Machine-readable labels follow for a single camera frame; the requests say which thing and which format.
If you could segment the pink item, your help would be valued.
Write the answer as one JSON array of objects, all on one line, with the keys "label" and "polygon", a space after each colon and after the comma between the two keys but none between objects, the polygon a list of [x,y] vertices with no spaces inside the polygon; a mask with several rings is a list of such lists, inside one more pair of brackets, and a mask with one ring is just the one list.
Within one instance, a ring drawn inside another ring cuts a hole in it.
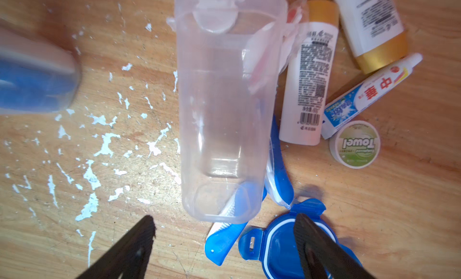
[{"label": "pink item", "polygon": [[[282,73],[288,66],[289,60],[300,49],[301,43],[307,38],[309,30],[309,7],[307,0],[297,0],[288,9],[287,22],[283,25],[281,35],[278,73]],[[275,38],[275,22],[265,25],[250,37],[242,51],[243,70],[248,78],[248,91],[254,95],[266,84],[271,76],[268,65],[274,63],[271,52],[276,47],[271,46]]]}]

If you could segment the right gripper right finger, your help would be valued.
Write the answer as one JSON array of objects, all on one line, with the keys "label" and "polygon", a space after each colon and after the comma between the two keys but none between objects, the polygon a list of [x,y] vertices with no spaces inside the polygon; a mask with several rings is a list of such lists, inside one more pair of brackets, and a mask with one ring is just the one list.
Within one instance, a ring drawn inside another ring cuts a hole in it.
[{"label": "right gripper right finger", "polygon": [[297,215],[294,237],[305,278],[326,279],[327,273],[334,279],[373,278],[307,215]]}]

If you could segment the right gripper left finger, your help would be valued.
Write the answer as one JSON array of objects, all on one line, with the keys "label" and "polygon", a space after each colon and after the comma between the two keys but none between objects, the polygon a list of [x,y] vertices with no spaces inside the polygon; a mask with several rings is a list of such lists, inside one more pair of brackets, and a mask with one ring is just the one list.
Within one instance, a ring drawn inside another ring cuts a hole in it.
[{"label": "right gripper left finger", "polygon": [[78,277],[80,279],[143,279],[155,237],[154,219],[151,215],[146,215]]}]

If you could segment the small toothpaste tube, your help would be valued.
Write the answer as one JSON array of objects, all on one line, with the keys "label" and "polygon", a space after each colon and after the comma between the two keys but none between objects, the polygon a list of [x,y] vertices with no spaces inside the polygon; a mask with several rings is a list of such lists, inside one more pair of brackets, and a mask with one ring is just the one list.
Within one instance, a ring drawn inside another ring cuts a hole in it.
[{"label": "small toothpaste tube", "polygon": [[412,53],[366,78],[348,92],[325,106],[321,136],[327,140],[348,122],[408,78],[423,60]]}]

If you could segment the clear plastic cup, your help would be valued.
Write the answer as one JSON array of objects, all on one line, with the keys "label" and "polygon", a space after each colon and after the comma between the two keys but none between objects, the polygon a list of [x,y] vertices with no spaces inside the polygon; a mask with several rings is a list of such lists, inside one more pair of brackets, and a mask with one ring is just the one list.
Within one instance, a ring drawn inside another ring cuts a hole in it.
[{"label": "clear plastic cup", "polygon": [[181,195],[195,219],[261,209],[286,0],[175,0]]}]

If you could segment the white bottle gold cap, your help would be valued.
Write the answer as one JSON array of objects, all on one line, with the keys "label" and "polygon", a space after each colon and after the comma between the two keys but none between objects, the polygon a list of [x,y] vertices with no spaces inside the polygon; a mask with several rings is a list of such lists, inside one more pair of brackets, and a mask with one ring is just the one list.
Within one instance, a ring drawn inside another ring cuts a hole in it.
[{"label": "white bottle gold cap", "polygon": [[309,0],[303,9],[307,37],[288,64],[279,139],[316,146],[339,35],[339,7],[330,0]]},{"label": "white bottle gold cap", "polygon": [[364,74],[405,57],[408,42],[393,0],[334,0],[353,56]]}]

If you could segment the blue white toothbrush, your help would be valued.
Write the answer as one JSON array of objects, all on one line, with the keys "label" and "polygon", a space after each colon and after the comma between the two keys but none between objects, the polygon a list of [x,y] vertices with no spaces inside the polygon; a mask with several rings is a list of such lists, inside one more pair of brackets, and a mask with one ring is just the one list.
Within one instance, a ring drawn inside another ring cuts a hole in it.
[{"label": "blue white toothbrush", "polygon": [[[294,200],[294,189],[283,163],[276,118],[273,119],[271,126],[270,148],[264,183],[265,189],[262,198],[269,195],[277,205],[286,209],[291,208]],[[221,266],[246,226],[247,223],[214,223],[205,240],[206,257],[216,265]]]}]

